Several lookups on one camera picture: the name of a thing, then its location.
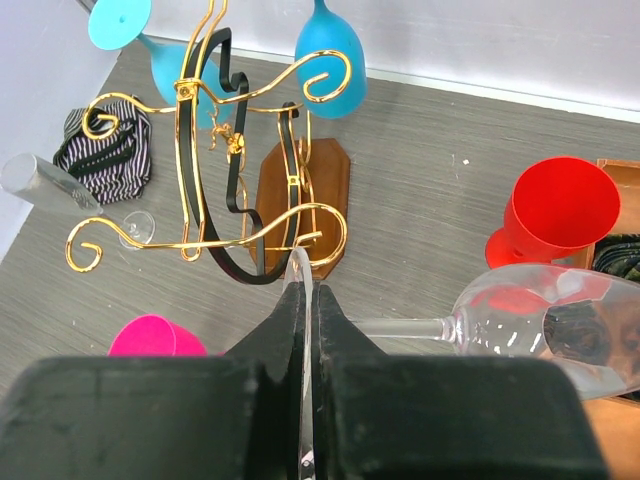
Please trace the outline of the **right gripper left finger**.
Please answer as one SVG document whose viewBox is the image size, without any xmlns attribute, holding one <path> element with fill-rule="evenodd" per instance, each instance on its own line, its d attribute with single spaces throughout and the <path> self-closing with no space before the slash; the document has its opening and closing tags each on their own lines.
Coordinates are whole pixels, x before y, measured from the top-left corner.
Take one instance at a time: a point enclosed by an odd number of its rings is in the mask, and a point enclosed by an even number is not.
<svg viewBox="0 0 640 480">
<path fill-rule="evenodd" d="M 52 357 L 1 404 L 5 479 L 297 479 L 306 292 L 221 356 Z"/>
</svg>

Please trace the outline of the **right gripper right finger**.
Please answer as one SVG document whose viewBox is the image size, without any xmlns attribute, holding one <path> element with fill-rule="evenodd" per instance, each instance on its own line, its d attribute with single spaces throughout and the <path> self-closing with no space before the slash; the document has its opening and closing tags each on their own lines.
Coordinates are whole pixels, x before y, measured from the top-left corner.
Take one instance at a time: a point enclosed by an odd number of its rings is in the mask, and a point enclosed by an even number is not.
<svg viewBox="0 0 640 480">
<path fill-rule="evenodd" d="M 312 303 L 320 479 L 606 479 L 577 393 L 530 359 L 389 355 L 331 288 Z"/>
</svg>

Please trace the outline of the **pink wine glass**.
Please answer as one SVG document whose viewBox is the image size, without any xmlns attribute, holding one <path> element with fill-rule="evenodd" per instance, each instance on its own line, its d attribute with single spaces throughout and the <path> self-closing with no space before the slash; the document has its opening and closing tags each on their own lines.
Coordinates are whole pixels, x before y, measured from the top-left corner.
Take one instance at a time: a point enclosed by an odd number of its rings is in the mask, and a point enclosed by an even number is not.
<svg viewBox="0 0 640 480">
<path fill-rule="evenodd" d="M 109 356 L 206 356 L 207 349 L 188 329 L 159 315 L 143 315 L 114 338 Z"/>
</svg>

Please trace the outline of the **clear wine glass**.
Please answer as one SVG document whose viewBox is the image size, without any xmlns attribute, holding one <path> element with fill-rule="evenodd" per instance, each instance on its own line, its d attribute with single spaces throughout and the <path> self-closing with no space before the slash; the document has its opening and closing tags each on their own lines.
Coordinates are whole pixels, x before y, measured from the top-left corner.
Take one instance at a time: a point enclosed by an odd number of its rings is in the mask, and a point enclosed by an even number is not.
<svg viewBox="0 0 640 480">
<path fill-rule="evenodd" d="M 98 200 L 78 180 L 31 153 L 19 154 L 5 163 L 1 169 L 1 189 L 48 212 L 83 219 L 104 213 Z M 119 228 L 135 242 L 150 244 L 156 223 L 150 213 L 134 211 Z"/>
<path fill-rule="evenodd" d="M 436 340 L 463 356 L 536 358 L 554 362 L 585 400 L 613 398 L 639 390 L 634 362 L 621 355 L 592 365 L 554 354 L 544 323 L 552 308 L 608 299 L 639 303 L 639 287 L 602 273 L 549 264 L 516 264 L 472 281 L 452 313 L 439 319 L 366 319 L 355 325 L 371 338 Z"/>
</svg>

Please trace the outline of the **wooden compartment tray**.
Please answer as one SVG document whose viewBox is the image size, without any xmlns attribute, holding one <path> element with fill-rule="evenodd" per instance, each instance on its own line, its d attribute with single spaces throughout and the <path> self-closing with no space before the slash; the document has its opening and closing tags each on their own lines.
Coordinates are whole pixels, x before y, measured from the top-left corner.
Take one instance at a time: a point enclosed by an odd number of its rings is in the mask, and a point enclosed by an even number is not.
<svg viewBox="0 0 640 480">
<path fill-rule="evenodd" d="M 598 159 L 616 183 L 621 208 L 612 234 L 639 233 L 639 162 Z M 639 403 L 620 397 L 589 400 L 585 411 L 613 479 L 639 478 Z"/>
</svg>

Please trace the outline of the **striped black white cloth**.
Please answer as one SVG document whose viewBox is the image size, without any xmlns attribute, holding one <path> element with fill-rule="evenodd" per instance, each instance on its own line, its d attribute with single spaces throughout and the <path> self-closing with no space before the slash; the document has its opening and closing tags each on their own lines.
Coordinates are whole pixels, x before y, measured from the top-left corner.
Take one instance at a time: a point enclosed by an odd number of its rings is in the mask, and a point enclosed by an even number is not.
<svg viewBox="0 0 640 480">
<path fill-rule="evenodd" d="M 119 125 L 109 137 L 93 140 L 82 130 L 84 113 L 77 108 L 67 115 L 53 164 L 83 184 L 102 205 L 140 197 L 152 172 L 148 115 L 124 100 L 96 108 L 89 117 L 93 130 L 103 133 L 111 126 L 98 118 L 100 114 L 117 117 Z"/>
</svg>

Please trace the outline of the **red wine glass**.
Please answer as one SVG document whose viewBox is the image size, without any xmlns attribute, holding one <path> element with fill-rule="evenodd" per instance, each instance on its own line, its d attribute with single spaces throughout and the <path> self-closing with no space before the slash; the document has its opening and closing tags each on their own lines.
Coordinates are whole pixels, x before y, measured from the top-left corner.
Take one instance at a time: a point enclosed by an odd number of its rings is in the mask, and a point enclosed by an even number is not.
<svg viewBox="0 0 640 480">
<path fill-rule="evenodd" d="M 553 157 L 527 168 L 514 184 L 503 226 L 489 238 L 490 268 L 550 263 L 601 240 L 621 209 L 614 180 L 596 164 Z"/>
</svg>

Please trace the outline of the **clear wine glass front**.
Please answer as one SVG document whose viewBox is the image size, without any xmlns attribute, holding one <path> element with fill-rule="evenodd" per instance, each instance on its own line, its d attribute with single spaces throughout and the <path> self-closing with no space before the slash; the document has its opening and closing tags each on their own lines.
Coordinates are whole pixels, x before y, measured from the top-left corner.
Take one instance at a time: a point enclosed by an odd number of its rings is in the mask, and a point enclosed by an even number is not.
<svg viewBox="0 0 640 480">
<path fill-rule="evenodd" d="M 48 212 L 83 219 L 104 213 L 98 200 L 78 180 L 31 153 L 19 154 L 5 163 L 1 169 L 1 189 Z M 150 244 L 156 223 L 150 213 L 134 211 L 119 228 L 135 242 Z"/>
</svg>

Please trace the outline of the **light blue wine glass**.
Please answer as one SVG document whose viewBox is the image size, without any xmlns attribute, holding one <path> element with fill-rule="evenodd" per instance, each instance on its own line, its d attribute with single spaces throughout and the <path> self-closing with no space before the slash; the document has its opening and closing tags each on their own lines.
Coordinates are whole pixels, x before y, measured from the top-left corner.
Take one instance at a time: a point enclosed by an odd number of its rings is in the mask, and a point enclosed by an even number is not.
<svg viewBox="0 0 640 480">
<path fill-rule="evenodd" d="M 174 82 L 181 73 L 186 45 L 162 44 L 152 41 L 143 33 L 152 11 L 151 0 L 100 0 L 91 11 L 88 33 L 93 44 L 102 50 L 124 48 L 135 39 L 149 50 L 151 71 L 157 90 L 170 106 L 175 106 Z M 209 59 L 201 79 L 217 96 L 228 98 L 219 82 L 218 65 Z M 213 128 L 210 114 L 214 113 L 211 98 L 200 90 L 198 95 L 197 126 L 200 129 Z"/>
</svg>

